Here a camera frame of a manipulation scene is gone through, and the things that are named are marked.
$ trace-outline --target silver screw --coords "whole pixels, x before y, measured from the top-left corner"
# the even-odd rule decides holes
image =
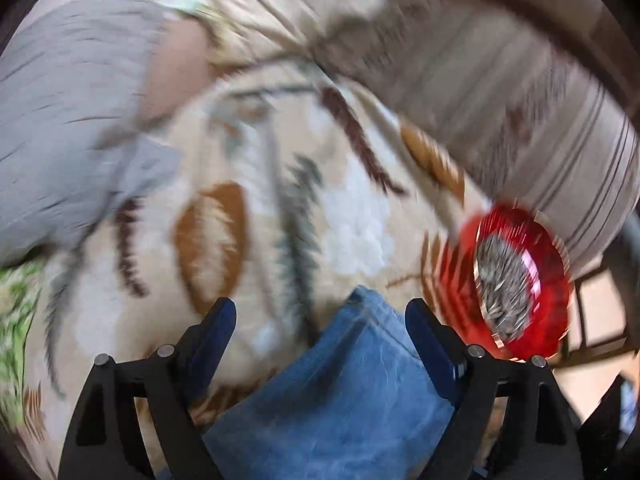
[[[484,357],[484,354],[486,353],[484,351],[484,348],[482,348],[480,345],[469,345],[466,348],[466,351],[469,352],[469,355],[471,357],[476,357],[476,358]]]
[[[158,355],[160,357],[169,357],[171,355],[174,354],[174,346],[173,345],[162,345],[159,349],[158,349]]]
[[[111,359],[111,358],[109,357],[108,354],[98,354],[94,358],[94,365],[96,365],[96,366],[104,366],[105,364],[107,364],[109,362],[109,359]]]
[[[538,368],[544,368],[546,366],[546,359],[542,357],[542,355],[534,355],[531,358],[531,362],[534,366]]]

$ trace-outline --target blue denim fabric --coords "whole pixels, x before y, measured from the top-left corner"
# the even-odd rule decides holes
[[[203,440],[226,480],[400,480],[426,463],[452,413],[402,316],[360,286],[316,346]]]

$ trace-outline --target tiled floor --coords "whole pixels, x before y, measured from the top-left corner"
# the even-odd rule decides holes
[[[46,12],[68,1],[71,0],[40,0],[21,27],[33,23]],[[588,317],[587,330],[591,339],[603,339],[622,330],[622,307],[608,276],[602,276],[586,286],[583,298]],[[579,341],[575,341],[575,330],[570,332],[570,341],[574,345],[579,344]],[[633,359],[631,355],[598,365],[564,370],[557,373],[557,378],[578,414],[585,418],[595,409],[600,397],[620,370],[624,370],[638,384],[640,360]]]

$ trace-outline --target gray fabric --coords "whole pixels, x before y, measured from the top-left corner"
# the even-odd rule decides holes
[[[108,208],[174,172],[177,153],[135,121],[163,21],[147,0],[76,0],[12,39],[0,58],[0,265],[43,243],[76,247]]]

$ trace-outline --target red plate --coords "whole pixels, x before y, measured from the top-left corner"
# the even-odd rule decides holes
[[[520,253],[529,269],[529,294],[534,302],[529,326],[519,338],[509,342],[493,334],[497,346],[504,346],[517,359],[553,356],[558,352],[558,342],[568,331],[571,285],[567,277],[566,249],[562,241],[540,223],[539,216],[532,216],[519,206],[497,204],[481,219],[476,235],[477,244],[498,233]],[[475,256],[474,275],[482,316],[486,320]]]

